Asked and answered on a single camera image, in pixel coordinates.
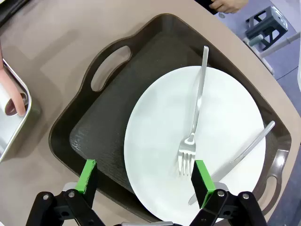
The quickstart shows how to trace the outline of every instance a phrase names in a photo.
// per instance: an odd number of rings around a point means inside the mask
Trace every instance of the dark brown tray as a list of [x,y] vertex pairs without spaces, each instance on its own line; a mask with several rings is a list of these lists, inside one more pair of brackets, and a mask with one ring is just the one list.
[[[240,70],[201,34],[171,14],[156,16],[135,35],[110,44],[94,58],[78,93],[50,131],[49,145],[53,154],[78,175],[87,158],[96,159],[101,193],[148,221],[158,220],[139,202],[127,178],[123,159],[127,122],[139,97],[155,80],[174,69],[200,65],[204,45],[210,49],[210,66],[230,74],[251,93],[264,123],[276,122],[266,137],[264,166],[253,191],[259,199],[267,177],[276,177],[277,189],[264,210],[268,212],[280,194],[281,173],[291,145],[290,134]],[[124,46],[130,48],[131,57],[110,74],[100,91],[94,92],[91,81],[97,69],[110,54]],[[276,164],[276,155],[284,158],[282,165]]]

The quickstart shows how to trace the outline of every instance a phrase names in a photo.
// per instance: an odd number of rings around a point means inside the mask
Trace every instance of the stool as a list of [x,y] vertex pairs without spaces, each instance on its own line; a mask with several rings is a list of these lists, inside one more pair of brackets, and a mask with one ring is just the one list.
[[[259,16],[266,14],[264,19],[260,19]],[[269,41],[263,39],[261,42],[265,45],[263,50],[266,50],[273,45],[281,36],[287,32],[287,21],[282,13],[274,6],[265,8],[258,14],[250,17],[246,20],[250,24],[250,28],[246,31],[248,39],[253,39],[258,35],[262,35],[264,38],[269,36]],[[273,38],[273,31],[277,30],[279,34]]]

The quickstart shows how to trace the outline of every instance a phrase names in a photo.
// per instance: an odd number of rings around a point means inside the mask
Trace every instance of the tray handle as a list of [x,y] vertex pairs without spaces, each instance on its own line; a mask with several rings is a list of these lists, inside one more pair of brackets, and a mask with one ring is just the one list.
[[275,205],[275,203],[280,195],[281,186],[282,186],[282,170],[285,165],[287,155],[288,155],[288,150],[278,149],[276,152],[274,161],[267,174],[266,179],[268,179],[269,177],[274,177],[277,182],[276,182],[276,189],[275,189],[272,199],[270,200],[268,205],[262,211],[263,215],[266,215],[273,208],[273,206]]
[[[97,69],[106,60],[106,58],[108,58],[116,50],[118,50],[118,49],[120,49],[124,46],[128,46],[130,48],[129,41],[130,41],[130,38],[123,38],[123,39],[117,40],[117,41],[109,44],[100,53],[98,53],[94,57],[92,62],[90,63],[89,67],[87,68],[87,71],[86,71],[86,73],[84,75],[84,78],[83,78],[83,82],[82,82],[81,87],[80,87],[79,90],[84,91],[84,92],[94,92],[91,88],[91,82],[92,82],[92,79],[93,79]],[[128,60],[126,60],[126,61],[122,62],[121,64],[119,64],[114,69],[114,71],[119,69],[124,63],[128,62],[131,59],[131,57],[132,57],[132,52],[131,52],[131,55],[128,58]]]

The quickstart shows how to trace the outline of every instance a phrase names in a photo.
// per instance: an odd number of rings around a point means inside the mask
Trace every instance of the person's hand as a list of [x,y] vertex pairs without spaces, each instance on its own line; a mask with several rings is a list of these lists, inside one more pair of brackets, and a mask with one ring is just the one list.
[[213,3],[209,5],[209,7],[221,13],[236,13],[248,3],[248,0],[211,0],[211,1],[213,1]]

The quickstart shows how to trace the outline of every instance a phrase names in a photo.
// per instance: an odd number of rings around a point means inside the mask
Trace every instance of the fork handle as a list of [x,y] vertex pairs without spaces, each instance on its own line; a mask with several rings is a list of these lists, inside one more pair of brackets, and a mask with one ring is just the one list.
[[196,103],[196,109],[194,111],[194,118],[193,118],[191,134],[195,134],[196,129],[197,129],[199,110],[200,110],[201,103],[202,103],[203,89],[204,89],[204,83],[205,83],[208,53],[209,53],[208,46],[204,46],[203,61],[202,61],[202,67],[201,67],[201,71],[200,71],[201,74],[199,75],[198,98],[197,98],[197,103]]

